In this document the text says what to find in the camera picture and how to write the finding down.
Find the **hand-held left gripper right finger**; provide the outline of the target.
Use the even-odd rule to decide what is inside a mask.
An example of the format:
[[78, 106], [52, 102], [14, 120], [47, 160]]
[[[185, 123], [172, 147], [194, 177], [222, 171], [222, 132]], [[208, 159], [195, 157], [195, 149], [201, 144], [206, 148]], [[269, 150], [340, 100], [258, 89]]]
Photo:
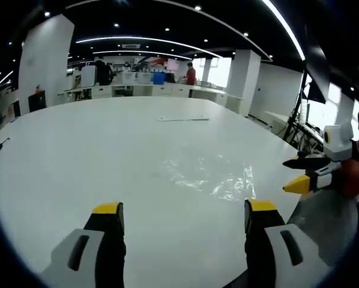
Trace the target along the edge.
[[247, 199], [244, 209], [248, 286], [317, 287], [330, 270], [318, 246], [271, 202]]

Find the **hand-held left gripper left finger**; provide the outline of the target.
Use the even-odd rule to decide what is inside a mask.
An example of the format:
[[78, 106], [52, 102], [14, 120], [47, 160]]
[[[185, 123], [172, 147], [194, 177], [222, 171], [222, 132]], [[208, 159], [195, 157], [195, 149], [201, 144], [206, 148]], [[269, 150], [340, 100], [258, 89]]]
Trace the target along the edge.
[[41, 279], [47, 287], [124, 287], [124, 234], [123, 203], [95, 207], [53, 249]]

